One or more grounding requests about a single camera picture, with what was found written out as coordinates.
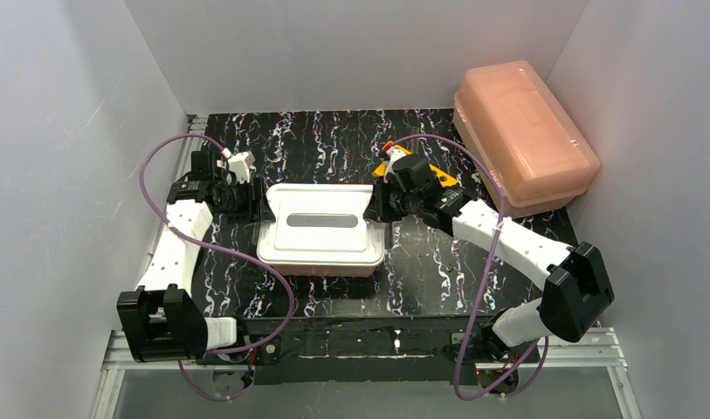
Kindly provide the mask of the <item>white box lid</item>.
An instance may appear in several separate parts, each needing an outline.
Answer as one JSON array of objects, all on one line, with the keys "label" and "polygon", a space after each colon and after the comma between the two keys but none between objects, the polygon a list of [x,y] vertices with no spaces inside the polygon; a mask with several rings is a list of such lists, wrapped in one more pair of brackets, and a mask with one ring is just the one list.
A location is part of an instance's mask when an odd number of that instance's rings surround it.
[{"label": "white box lid", "polygon": [[257,257],[268,265],[375,266],[385,259],[384,225],[365,220],[368,184],[278,183],[267,191],[273,222],[259,228]]}]

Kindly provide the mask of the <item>pink plastic bin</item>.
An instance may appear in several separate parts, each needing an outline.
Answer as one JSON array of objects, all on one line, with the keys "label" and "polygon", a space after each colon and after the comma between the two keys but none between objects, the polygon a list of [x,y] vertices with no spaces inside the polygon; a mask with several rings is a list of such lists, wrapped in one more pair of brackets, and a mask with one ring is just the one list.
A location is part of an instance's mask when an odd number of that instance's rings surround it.
[{"label": "pink plastic bin", "polygon": [[374,273],[376,265],[279,264],[274,268],[283,276],[366,278]]}]

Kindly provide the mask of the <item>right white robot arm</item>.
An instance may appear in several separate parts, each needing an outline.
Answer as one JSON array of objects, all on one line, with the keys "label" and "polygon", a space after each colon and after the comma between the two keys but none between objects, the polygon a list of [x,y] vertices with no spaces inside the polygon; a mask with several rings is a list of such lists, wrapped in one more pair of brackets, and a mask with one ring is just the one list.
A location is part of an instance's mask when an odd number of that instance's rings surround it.
[{"label": "right white robot arm", "polygon": [[545,336],[579,341],[614,300],[597,247],[571,246],[535,233],[459,186],[445,186],[422,155],[392,148],[381,154],[363,216],[378,223],[413,215],[427,226],[493,251],[529,278],[540,298],[510,307],[486,322],[478,342],[501,355]]}]

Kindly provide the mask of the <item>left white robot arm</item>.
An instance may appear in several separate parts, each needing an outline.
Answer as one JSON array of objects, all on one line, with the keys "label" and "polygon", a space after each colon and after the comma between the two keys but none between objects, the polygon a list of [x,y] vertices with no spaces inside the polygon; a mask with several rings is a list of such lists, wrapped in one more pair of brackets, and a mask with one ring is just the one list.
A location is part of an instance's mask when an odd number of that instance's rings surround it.
[{"label": "left white robot arm", "polygon": [[238,323],[207,318],[191,298],[192,279],[203,240],[216,214],[231,223],[272,222],[265,185],[252,175],[250,152],[195,151],[190,171],[167,196],[159,242],[133,291],[122,292],[117,313],[135,361],[198,360],[209,351],[232,347]]}]

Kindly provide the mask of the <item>yellow test tube rack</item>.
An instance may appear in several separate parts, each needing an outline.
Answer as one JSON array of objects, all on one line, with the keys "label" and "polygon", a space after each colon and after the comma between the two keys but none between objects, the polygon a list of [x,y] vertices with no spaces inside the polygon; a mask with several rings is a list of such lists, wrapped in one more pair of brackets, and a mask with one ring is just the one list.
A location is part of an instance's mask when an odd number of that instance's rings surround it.
[{"label": "yellow test tube rack", "polygon": [[[374,178],[384,178],[387,173],[387,170],[386,170],[386,167],[384,164],[384,159],[383,159],[385,157],[384,152],[381,151],[379,153],[379,156],[381,157],[382,162],[371,173]],[[442,187],[454,187],[454,186],[459,185],[459,182],[455,177],[444,172],[444,170],[438,168],[437,166],[430,163],[429,168],[430,168],[431,172],[437,177],[437,179]]]}]

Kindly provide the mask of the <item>large pink storage box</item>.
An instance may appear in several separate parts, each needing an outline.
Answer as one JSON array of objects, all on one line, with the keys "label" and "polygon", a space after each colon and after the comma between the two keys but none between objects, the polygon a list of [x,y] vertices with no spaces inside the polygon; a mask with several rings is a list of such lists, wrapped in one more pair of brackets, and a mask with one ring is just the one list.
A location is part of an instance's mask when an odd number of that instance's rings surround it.
[{"label": "large pink storage box", "polygon": [[584,194],[601,166],[527,61],[474,68],[454,95],[453,123],[511,218],[558,210]]}]

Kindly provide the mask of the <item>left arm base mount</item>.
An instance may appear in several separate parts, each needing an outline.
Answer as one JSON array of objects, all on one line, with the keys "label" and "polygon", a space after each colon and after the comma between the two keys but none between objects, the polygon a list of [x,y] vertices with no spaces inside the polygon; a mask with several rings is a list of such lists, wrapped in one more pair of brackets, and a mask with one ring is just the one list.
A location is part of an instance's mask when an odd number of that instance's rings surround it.
[{"label": "left arm base mount", "polygon": [[192,387],[193,391],[203,397],[203,399],[211,402],[234,402],[238,398],[240,398],[243,395],[246,395],[249,393],[251,388],[254,386],[255,382],[255,363],[257,362],[258,358],[260,357],[259,351],[262,351],[263,353],[267,354],[272,354],[275,355],[279,351],[279,347],[281,346],[282,339],[280,337],[276,337],[269,342],[266,342],[264,345],[260,345],[254,348],[251,348],[247,351],[244,352],[238,352],[238,353],[220,353],[217,354],[217,357],[219,359],[224,359],[226,362],[228,362],[231,365],[242,365],[245,368],[243,369],[243,374],[241,377],[242,381],[242,388],[240,391],[238,391],[236,394],[233,395],[221,395],[218,392],[216,392],[214,395],[213,394],[208,394],[202,389],[200,389],[188,376],[188,374],[185,372],[185,370],[182,370],[183,373],[183,379],[185,382]]}]

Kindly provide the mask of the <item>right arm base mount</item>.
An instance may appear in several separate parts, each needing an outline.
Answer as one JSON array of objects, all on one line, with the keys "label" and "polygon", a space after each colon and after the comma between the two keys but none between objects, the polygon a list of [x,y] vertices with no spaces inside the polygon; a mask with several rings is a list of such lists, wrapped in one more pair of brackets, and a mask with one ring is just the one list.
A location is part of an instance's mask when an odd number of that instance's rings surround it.
[{"label": "right arm base mount", "polygon": [[[547,358],[546,350],[540,354],[538,340],[507,348],[494,338],[474,333],[467,340],[463,358],[460,359],[464,340],[462,333],[453,334],[452,343],[445,348],[445,353],[455,364],[458,383],[468,385],[474,378],[479,386],[478,393],[482,395],[510,397],[520,394],[534,382]],[[538,365],[534,372],[527,379],[521,379],[519,367],[525,362],[535,361]]]}]

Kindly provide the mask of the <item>aluminium frame rail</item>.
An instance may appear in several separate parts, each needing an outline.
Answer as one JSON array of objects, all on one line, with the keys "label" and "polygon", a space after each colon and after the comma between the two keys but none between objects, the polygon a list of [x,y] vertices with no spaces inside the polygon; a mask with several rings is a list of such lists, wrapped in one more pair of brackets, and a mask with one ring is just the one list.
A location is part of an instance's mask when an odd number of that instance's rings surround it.
[{"label": "aluminium frame rail", "polygon": [[109,341],[94,418],[639,418],[627,362],[610,328],[538,347],[508,387],[514,396],[460,401],[447,326],[305,325],[246,361],[132,360]]}]

